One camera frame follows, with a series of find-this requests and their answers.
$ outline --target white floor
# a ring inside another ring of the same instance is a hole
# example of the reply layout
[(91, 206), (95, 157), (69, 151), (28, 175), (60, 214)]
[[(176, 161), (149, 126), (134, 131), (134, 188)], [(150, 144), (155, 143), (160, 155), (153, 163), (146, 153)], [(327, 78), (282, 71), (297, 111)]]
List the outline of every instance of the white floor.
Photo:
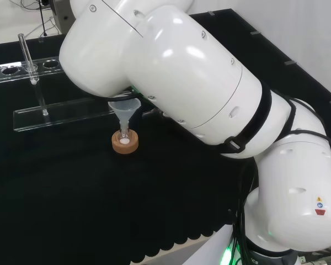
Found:
[[(20, 0), (11, 0), (20, 5)], [(35, 0), (23, 0), (25, 6), (36, 2)], [(29, 34), (27, 39), (39, 38), (43, 33), (42, 21), (39, 10), (26, 10), (9, 0), (0, 0), (0, 43), (17, 41), (17, 35)], [(28, 8), (39, 8), (38, 3), (30, 5)], [(48, 36), (57, 35), (58, 30), (53, 26), (54, 18), (52, 11), (43, 10), (43, 19), (46, 22)]]

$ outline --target black strap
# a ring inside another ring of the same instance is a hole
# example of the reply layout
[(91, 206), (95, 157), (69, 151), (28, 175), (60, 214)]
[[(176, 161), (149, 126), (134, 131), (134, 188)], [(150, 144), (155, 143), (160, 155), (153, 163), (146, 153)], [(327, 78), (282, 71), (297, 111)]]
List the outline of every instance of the black strap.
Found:
[(283, 137), (285, 137), (287, 135), (287, 133), (289, 131), (292, 130), (292, 126), (293, 126), (293, 122), (294, 122), (294, 118), (296, 116), (296, 106), (293, 104), (292, 101), (290, 101), (290, 99), (288, 97), (286, 97), (285, 95), (281, 94), (278, 91), (274, 91), (277, 95), (279, 95), (281, 98), (283, 98), (285, 101), (287, 101), (287, 103), (289, 104), (289, 106), (291, 107), (291, 112), (289, 114), (289, 117), (285, 123), (285, 125), (283, 126), (283, 129), (280, 133), (280, 135), (278, 136), (278, 138), (276, 139), (275, 142), (277, 142), (278, 140), (282, 139)]
[(325, 123), (324, 123), (324, 120), (321, 118), (321, 116), (319, 114), (317, 114), (311, 107), (309, 107), (307, 104), (305, 104), (304, 102), (301, 102), (300, 100), (296, 99), (296, 98), (291, 98), (291, 97), (287, 97), (289, 100), (291, 101), (294, 101), (294, 102), (297, 102), (299, 104), (301, 104), (303, 107), (305, 107), (306, 109), (310, 110), (310, 112), (312, 114), (314, 114), (316, 116), (316, 118), (318, 118), (322, 124), (322, 126), (324, 127), (325, 131), (326, 131), (326, 128), (325, 128)]
[(261, 100), (249, 123), (237, 136), (231, 136), (224, 143), (211, 146), (212, 149), (219, 153), (241, 153), (245, 150), (246, 144), (259, 132), (271, 110), (271, 89), (264, 82), (261, 82), (261, 86)]

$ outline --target green light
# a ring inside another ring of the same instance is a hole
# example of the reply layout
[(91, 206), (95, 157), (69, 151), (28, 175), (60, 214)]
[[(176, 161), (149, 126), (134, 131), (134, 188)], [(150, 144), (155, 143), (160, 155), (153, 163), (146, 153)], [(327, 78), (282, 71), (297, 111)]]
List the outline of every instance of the green light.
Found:
[(220, 265), (229, 265), (231, 258), (232, 258), (232, 251), (229, 248), (227, 248), (223, 254)]

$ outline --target white wall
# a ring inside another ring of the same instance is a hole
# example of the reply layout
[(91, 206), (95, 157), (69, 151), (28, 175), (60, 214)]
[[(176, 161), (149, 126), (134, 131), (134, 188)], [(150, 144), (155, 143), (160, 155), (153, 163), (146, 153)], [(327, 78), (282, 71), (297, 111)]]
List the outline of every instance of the white wall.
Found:
[(331, 0), (237, 0), (233, 9), (331, 91)]

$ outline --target rack hole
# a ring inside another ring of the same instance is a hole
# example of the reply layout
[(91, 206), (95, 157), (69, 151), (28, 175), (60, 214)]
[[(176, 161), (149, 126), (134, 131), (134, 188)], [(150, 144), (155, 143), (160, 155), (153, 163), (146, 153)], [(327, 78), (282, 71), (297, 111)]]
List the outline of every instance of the rack hole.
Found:
[(16, 66), (8, 66), (4, 70), (2, 70), (2, 73), (6, 76), (13, 75), (14, 73), (18, 72), (18, 67)]
[(55, 60), (51, 60), (51, 61), (46, 61), (43, 66), (45, 68), (48, 68), (48, 69), (52, 69), (52, 68), (55, 68), (59, 65), (59, 62), (58, 61), (55, 61)]

